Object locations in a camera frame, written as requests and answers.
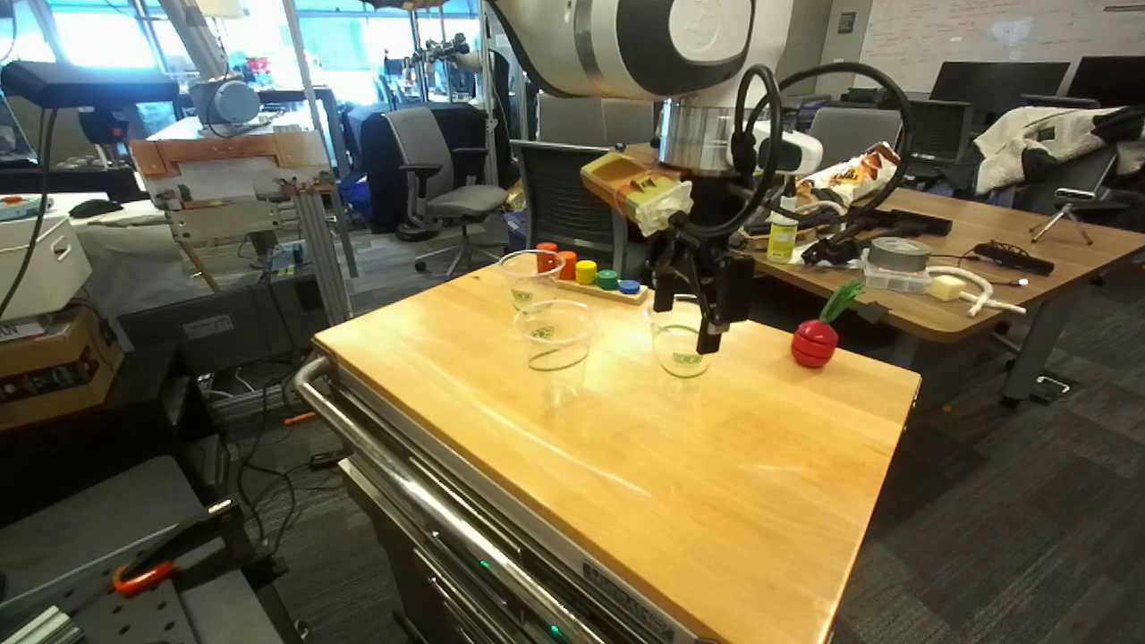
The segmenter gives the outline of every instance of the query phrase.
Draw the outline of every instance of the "clear plastic cup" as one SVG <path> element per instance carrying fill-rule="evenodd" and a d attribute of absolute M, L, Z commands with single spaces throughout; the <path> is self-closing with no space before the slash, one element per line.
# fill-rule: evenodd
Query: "clear plastic cup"
<path fill-rule="evenodd" d="M 507 301 L 514 312 L 530 312 L 545 301 L 555 301 L 562 278 L 560 254 L 512 251 L 496 257 L 496 276 L 507 286 Z"/>
<path fill-rule="evenodd" d="M 545 301 L 514 315 L 514 329 L 532 372 L 562 372 L 591 353 L 591 309 L 579 301 Z"/>
<path fill-rule="evenodd" d="M 708 372 L 708 353 L 698 353 L 702 309 L 693 298 L 672 298 L 671 312 L 648 312 L 650 356 L 678 379 Z"/>

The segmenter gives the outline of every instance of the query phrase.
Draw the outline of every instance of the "red apple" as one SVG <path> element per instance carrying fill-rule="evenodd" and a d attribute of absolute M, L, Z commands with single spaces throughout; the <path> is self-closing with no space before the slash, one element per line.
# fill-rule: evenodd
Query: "red apple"
<path fill-rule="evenodd" d="M 822 317 L 808 317 L 792 335 L 792 356 L 807 368 L 822 368 L 839 346 L 839 329 Z"/>

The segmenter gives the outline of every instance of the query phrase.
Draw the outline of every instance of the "gray floor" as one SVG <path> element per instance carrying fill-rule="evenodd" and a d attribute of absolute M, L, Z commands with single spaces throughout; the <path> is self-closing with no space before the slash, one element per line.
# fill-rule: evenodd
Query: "gray floor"
<path fill-rule="evenodd" d="M 432 278 L 425 248 L 363 232 L 357 312 Z M 969 346 L 952 391 L 920 408 L 896 456 L 884 510 L 839 613 L 839 644 L 1145 640 L 1145 269 L 1088 286 L 1052 368 L 1076 379 L 1055 403 L 1003 408 L 1006 349 Z M 334 467 L 318 423 L 270 430 L 259 462 L 270 532 L 291 566 L 279 595 L 314 644 L 405 640 L 400 604 L 364 516 Z"/>

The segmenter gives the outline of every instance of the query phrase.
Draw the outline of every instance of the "wooden tabletop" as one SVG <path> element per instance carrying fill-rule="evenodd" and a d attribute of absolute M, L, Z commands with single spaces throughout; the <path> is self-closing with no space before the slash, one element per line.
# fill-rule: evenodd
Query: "wooden tabletop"
<path fill-rule="evenodd" d="M 978 244 L 989 244 L 989 239 L 1013 244 L 1043 261 L 1052 261 L 1052 276 L 1013 272 L 1013 269 L 1000 269 L 990 261 L 964 261 L 964 269 L 969 269 L 990 282 L 1013 282 L 1013 278 L 1026 276 L 1030 278 L 1026 288 L 1020 288 L 1020 286 L 995 288 L 1000 301 L 1013 301 L 1013 304 L 1039 304 L 1043 298 L 1048 298 L 1063 286 L 1075 286 L 1075 282 L 1145 251 L 1143 232 L 1090 224 L 1090 222 L 1086 222 L 1086 232 L 1094 239 L 1090 248 L 1086 244 L 1086 237 L 1076 232 L 1075 222 L 1059 222 L 1039 244 L 1030 244 L 1030 227 L 1048 222 L 1046 214 L 995 208 L 995 205 L 982 205 L 982 200 L 956 200 L 956 198 L 937 198 L 937 192 L 896 189 L 892 200 L 884 205 L 884 212 L 892 212 L 892 208 L 952 222 L 950 237 L 920 237 L 920 244 L 931 248 L 931 263 L 959 263 L 964 254 L 969 254 Z M 846 269 L 778 263 L 766 257 L 759 257 L 759 272 L 784 278 L 784 282 L 793 282 L 808 294 L 822 294 L 822 298 L 860 276 L 860 272 L 846 272 Z M 931 343 L 956 343 L 969 331 L 990 329 L 1003 317 L 1003 312 L 969 315 L 968 301 L 931 301 L 931 298 L 892 294 L 892 288 L 866 288 L 861 301 L 884 304 L 888 325 L 907 329 L 907 331 L 931 338 Z"/>
<path fill-rule="evenodd" d="M 740 322 L 681 381 L 650 361 L 646 304 L 582 301 L 579 381 L 523 363 L 493 272 L 318 346 L 711 640 L 822 640 L 920 374 L 847 349 L 808 372 L 787 331 Z"/>

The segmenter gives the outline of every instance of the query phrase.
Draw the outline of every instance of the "white machine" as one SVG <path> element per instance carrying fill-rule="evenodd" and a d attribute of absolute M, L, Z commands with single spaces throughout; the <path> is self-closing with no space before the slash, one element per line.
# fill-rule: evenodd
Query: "white machine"
<path fill-rule="evenodd" d="M 724 329 L 749 317 L 755 261 L 729 254 L 725 237 L 778 186 L 784 144 L 766 131 L 784 131 L 784 84 L 822 70 L 876 80 L 902 103 L 900 149 L 909 149 L 909 101 L 888 74 L 866 65 L 822 65 L 784 80 L 784 84 L 774 80 L 771 66 L 792 27 L 792 0 L 564 0 L 560 16 L 555 3 L 487 3 L 539 88 L 667 101 L 660 163 L 690 180 L 690 212 L 671 219 L 650 239 L 650 286 L 660 312 L 672 309 L 672 294 L 698 294 L 704 309 L 702 353 L 718 349 Z"/>

